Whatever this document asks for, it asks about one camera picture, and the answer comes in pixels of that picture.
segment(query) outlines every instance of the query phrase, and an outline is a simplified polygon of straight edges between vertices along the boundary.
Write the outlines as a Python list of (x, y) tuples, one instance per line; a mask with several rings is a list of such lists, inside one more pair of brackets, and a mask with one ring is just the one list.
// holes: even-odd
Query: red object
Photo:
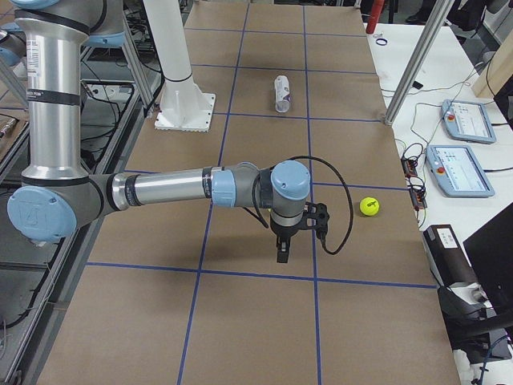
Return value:
[(374, 0), (374, 4), (372, 5), (372, 10), (370, 11), (369, 21), (367, 22), (367, 30), (368, 34), (373, 34), (376, 29), (376, 24), (378, 24), (379, 17), (382, 14), (383, 6), (385, 5), (385, 0)]

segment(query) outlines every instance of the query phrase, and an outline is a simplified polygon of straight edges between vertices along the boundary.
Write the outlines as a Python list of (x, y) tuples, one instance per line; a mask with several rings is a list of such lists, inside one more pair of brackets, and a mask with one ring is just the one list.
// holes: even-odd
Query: white pillar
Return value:
[(143, 0), (166, 77), (155, 127), (208, 131), (216, 96), (194, 83), (178, 0)]

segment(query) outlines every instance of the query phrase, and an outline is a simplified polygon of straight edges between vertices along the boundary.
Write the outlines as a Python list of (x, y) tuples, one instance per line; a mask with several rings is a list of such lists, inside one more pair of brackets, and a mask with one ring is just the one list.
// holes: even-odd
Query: black bag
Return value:
[(483, 22), (484, 10), (490, 0), (469, 0), (461, 10), (456, 6), (449, 12), (447, 18), (462, 30), (476, 30)]

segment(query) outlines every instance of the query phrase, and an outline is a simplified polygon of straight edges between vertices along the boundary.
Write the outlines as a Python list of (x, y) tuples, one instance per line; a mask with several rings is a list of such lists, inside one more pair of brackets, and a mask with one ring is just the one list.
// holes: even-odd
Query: blue joint cap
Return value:
[(216, 206), (233, 207), (236, 200), (236, 185), (230, 170), (218, 171), (212, 178), (212, 203)]
[(302, 201), (310, 192), (310, 172), (295, 160), (279, 163), (271, 173), (274, 190), (291, 201)]
[(120, 48), (124, 43), (124, 32), (117, 34), (92, 34), (84, 43), (84, 46), (93, 48)]
[(25, 10), (41, 10), (57, 4), (60, 0), (10, 0), (13, 5)]
[(69, 204), (44, 187), (25, 186), (16, 190), (7, 203), (7, 213), (16, 229), (36, 241), (58, 241), (77, 227)]
[(13, 51), (5, 48), (0, 48), (0, 57), (2, 57), (3, 62), (9, 67), (15, 66), (22, 61), (22, 58), (17, 56)]

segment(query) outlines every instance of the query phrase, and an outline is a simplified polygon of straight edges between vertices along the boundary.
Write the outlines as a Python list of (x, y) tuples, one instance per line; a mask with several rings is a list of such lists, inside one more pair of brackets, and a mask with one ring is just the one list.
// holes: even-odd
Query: label sticker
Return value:
[(446, 249), (457, 249), (458, 244), (449, 229), (437, 229), (440, 241)]
[(33, 78), (41, 75), (41, 57), (39, 44), (36, 40), (26, 41), (26, 74)]

